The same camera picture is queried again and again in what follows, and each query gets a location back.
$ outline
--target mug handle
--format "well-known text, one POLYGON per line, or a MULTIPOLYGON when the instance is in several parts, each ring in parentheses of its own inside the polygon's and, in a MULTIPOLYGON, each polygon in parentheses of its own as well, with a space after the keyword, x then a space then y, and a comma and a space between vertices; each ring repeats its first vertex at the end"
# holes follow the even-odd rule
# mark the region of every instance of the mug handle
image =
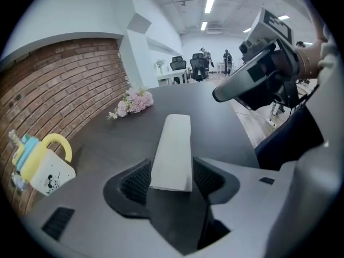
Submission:
POLYGON ((59 134, 49 134, 49 135, 46 135, 44 139, 42 139, 42 143, 46 147, 48 147, 49 144, 55 141, 63 146, 64 152, 66 154, 64 159, 68 162, 71 162, 71 147, 68 140, 66 140, 63 136, 59 134))

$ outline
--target ceiling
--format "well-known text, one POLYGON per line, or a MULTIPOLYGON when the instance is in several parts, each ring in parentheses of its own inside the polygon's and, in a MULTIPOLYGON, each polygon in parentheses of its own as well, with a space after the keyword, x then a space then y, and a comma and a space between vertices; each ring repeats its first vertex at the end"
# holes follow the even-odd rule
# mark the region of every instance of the ceiling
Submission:
POLYGON ((283 0, 215 0, 211 13, 205 14, 206 0, 155 0, 171 23, 181 34, 205 33, 200 31, 203 21, 220 27, 223 34, 245 37, 243 30, 250 28, 261 7, 277 16, 288 15, 284 20, 294 30, 295 40, 314 42, 311 22, 294 6, 283 0))

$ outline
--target cartoon mug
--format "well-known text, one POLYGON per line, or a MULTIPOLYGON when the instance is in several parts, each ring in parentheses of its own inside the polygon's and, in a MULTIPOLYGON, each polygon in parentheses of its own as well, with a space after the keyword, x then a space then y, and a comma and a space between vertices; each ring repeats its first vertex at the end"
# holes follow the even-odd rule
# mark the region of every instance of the cartoon mug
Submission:
POLYGON ((71 162, 71 147, 63 136, 49 134, 42 141, 39 141, 37 138, 26 134, 20 139, 12 130, 9 137, 18 147, 12 158, 12 163, 17 167, 17 172, 20 173, 24 182, 29 182, 33 188, 42 194, 49 195, 76 176, 71 166, 47 148, 51 142, 60 143, 66 154, 65 160, 71 162))

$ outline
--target cable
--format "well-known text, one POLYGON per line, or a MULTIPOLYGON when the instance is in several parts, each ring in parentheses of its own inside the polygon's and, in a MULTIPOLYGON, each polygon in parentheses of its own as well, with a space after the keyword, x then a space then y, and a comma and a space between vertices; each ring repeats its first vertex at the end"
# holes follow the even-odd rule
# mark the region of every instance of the cable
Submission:
POLYGON ((260 114, 245 114, 245 115, 251 116, 251 117, 261 117, 261 118, 263 118, 264 120, 267 119, 267 118, 261 116, 260 114))

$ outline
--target brick wall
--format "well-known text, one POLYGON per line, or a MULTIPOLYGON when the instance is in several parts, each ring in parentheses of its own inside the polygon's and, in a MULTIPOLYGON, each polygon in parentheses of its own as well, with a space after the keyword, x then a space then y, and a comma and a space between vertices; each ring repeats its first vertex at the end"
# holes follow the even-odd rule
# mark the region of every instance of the brick wall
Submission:
MULTIPOLYGON (((60 133, 70 139, 129 88, 114 39, 77 39, 22 56, 0 74, 0 182, 13 209, 31 209, 34 190, 10 183, 14 166, 8 132, 38 139, 60 133)), ((51 144, 50 149, 61 148, 51 144)))

